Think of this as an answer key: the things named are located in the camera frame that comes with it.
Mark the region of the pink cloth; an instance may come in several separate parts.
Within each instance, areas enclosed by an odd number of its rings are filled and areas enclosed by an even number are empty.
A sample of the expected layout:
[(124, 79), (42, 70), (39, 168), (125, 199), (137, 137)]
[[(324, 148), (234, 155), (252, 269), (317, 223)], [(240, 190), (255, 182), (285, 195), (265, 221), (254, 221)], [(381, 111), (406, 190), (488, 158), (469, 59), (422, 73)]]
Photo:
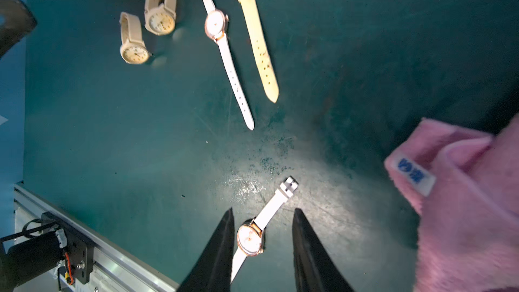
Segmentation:
[(385, 168), (420, 216), (415, 291), (518, 290), (518, 119), (423, 119)]

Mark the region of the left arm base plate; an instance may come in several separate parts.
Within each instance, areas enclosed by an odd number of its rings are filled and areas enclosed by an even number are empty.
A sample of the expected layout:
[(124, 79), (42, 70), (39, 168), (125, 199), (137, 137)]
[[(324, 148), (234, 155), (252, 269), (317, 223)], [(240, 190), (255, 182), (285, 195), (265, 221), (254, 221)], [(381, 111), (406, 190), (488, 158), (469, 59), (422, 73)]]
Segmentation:
[(95, 244), (88, 236), (51, 212), (43, 213), (42, 219), (56, 222), (58, 227), (64, 231), (67, 240), (64, 251), (68, 255), (72, 277), (75, 281), (86, 285), (90, 281), (90, 274), (93, 271)]

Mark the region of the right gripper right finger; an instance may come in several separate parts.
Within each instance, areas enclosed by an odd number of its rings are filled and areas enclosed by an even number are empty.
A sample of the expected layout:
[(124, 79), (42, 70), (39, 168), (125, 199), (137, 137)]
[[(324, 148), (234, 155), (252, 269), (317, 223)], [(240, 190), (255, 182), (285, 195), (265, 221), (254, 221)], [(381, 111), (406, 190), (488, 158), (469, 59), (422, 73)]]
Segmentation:
[(352, 291), (339, 272), (302, 209), (292, 224), (295, 286), (298, 291)]

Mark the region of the aluminium front rail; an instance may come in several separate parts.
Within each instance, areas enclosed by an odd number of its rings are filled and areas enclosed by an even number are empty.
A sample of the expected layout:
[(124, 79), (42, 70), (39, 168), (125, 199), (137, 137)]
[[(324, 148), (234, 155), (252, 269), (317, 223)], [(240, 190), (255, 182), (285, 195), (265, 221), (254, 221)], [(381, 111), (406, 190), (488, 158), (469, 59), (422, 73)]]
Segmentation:
[(178, 283), (82, 224), (67, 212), (14, 185), (15, 230), (55, 223), (64, 240), (62, 261), (30, 282), (42, 287), (52, 278), (58, 291), (176, 291)]

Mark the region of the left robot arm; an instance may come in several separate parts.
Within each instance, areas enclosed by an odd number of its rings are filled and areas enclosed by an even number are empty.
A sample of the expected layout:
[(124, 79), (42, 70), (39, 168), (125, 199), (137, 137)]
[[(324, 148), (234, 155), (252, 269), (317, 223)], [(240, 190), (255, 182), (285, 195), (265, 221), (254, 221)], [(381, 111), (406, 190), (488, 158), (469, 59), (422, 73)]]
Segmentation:
[(4, 55), (37, 26), (28, 6), (21, 0), (1, 0), (1, 52)]

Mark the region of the white strap watch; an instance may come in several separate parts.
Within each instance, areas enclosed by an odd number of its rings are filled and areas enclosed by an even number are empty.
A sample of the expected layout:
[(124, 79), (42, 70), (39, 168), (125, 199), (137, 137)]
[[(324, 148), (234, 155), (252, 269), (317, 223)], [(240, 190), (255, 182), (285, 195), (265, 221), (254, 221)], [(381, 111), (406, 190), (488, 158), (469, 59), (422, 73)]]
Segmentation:
[(236, 234), (237, 250), (232, 258), (231, 283), (235, 280), (247, 258), (264, 252), (266, 227), (275, 214), (284, 206), (297, 190), (299, 183), (287, 177), (274, 192), (272, 199), (253, 219), (245, 221)]
[(252, 116), (246, 96), (240, 84), (238, 74), (232, 59), (232, 54), (227, 37), (228, 16), (218, 9), (213, 0), (202, 0), (207, 16), (204, 24), (206, 36), (213, 40), (219, 48), (224, 69), (227, 73), (228, 80), (231, 85), (232, 92), (239, 105), (243, 120), (247, 128), (252, 131), (255, 128), (254, 118)]

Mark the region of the cream looped watch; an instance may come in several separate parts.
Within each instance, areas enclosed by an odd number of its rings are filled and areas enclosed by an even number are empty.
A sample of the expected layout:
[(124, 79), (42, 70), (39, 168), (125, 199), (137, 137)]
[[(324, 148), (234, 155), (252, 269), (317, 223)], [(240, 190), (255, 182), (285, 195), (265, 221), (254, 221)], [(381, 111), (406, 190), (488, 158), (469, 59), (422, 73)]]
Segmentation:
[(121, 46), (120, 55), (127, 64), (146, 63), (151, 54), (143, 41), (141, 22), (138, 16), (122, 12), (120, 14)]
[(154, 35), (169, 35), (176, 26), (177, 0), (145, 0), (145, 28)]

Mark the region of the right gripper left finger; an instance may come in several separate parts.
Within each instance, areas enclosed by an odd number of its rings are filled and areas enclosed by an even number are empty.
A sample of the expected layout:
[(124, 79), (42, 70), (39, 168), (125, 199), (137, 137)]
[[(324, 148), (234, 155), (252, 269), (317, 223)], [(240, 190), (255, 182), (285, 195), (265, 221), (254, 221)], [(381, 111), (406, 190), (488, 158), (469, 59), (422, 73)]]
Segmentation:
[(177, 291), (230, 291), (234, 236), (235, 219), (229, 208)]

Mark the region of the gold strap watch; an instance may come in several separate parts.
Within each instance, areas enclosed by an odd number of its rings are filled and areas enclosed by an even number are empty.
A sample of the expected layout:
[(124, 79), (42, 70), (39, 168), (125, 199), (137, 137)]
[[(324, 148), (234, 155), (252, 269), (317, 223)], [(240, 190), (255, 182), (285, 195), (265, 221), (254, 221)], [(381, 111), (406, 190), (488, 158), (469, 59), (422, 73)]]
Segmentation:
[(266, 97), (274, 104), (278, 101), (279, 88), (264, 38), (256, 0), (237, 0), (243, 10), (255, 63)]

